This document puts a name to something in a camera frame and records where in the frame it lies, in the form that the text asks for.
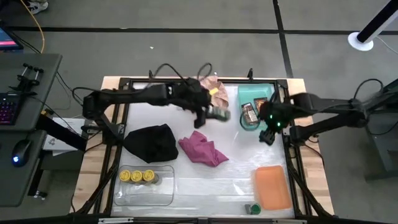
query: white stand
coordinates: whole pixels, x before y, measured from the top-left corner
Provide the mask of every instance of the white stand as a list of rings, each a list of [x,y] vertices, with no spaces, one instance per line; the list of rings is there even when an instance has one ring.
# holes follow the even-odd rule
[[[373,40],[368,43],[361,43],[356,37],[358,36],[359,32],[353,32],[348,36],[348,43],[355,48],[356,50],[360,51],[368,51],[373,48]]]

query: can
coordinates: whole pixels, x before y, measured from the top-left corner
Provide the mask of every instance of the can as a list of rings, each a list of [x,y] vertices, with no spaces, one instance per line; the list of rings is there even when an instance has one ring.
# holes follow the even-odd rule
[[[123,182],[129,182],[130,176],[131,176],[131,173],[128,170],[124,170],[124,171],[120,172],[120,174],[119,174],[119,178]]]
[[[142,172],[139,170],[135,170],[131,172],[131,180],[135,184],[142,184]]]
[[[150,184],[156,184],[159,180],[159,176],[153,170],[145,170],[143,178],[144,181]]]
[[[261,212],[261,206],[258,203],[245,204],[244,208],[248,215],[258,215]]]

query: pink cloth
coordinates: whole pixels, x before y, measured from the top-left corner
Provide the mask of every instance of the pink cloth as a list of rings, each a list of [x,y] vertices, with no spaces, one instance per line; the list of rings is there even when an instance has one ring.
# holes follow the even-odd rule
[[[198,131],[194,131],[189,139],[178,140],[178,143],[192,162],[201,162],[216,167],[228,160],[224,154],[215,149],[213,141],[208,142],[206,136]]]

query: black pole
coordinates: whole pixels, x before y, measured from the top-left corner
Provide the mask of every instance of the black pole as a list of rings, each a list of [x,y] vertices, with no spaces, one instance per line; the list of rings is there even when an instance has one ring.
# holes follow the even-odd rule
[[[361,43],[366,43],[386,28],[394,19],[393,15],[398,10],[398,1],[391,0],[380,10],[372,21],[358,34],[357,39]]]

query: wooden table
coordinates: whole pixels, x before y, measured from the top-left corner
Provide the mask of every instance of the wooden table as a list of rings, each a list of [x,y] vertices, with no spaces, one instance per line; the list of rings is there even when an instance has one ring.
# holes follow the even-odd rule
[[[104,77],[101,89],[112,89],[118,88],[119,79],[121,77]],[[289,86],[289,94],[297,94],[306,92],[304,80],[299,78],[287,79],[287,83]],[[105,114],[109,118],[112,117],[114,106],[110,106]],[[121,122],[121,116],[123,112],[123,106],[119,110],[118,122]],[[308,126],[312,124],[312,118],[301,118],[296,119],[295,124],[301,126]],[[102,136],[97,135],[93,139],[89,141],[87,144],[87,148],[94,146],[101,142]],[[307,142],[307,144],[317,151],[319,151],[318,144],[314,144],[312,142]],[[84,156],[83,163],[81,165],[80,174],[78,178],[78,182],[76,185],[75,196],[73,198],[73,204],[75,208],[78,210],[83,206],[83,204],[88,200],[91,194],[94,192],[95,188],[98,186],[98,182],[100,180],[101,168],[103,165],[104,153],[105,153],[105,145],[98,146],[89,152],[87,152]],[[116,151],[116,147],[113,147],[111,153],[111,159],[109,161],[109,167],[111,166],[114,158],[114,153]],[[333,212],[333,206],[331,204],[329,188],[326,181],[325,170],[323,169],[322,160],[318,155],[316,155],[313,151],[311,151],[307,147],[301,147],[300,152],[302,155],[305,179],[307,181],[307,186],[311,190],[312,194],[314,194],[315,198],[319,203],[323,206],[323,208],[331,214]],[[299,200],[300,209],[304,212],[304,203],[301,190],[296,184],[297,195]],[[108,196],[109,184],[104,190],[102,204],[101,204],[101,212],[104,210],[106,205],[106,199]]]

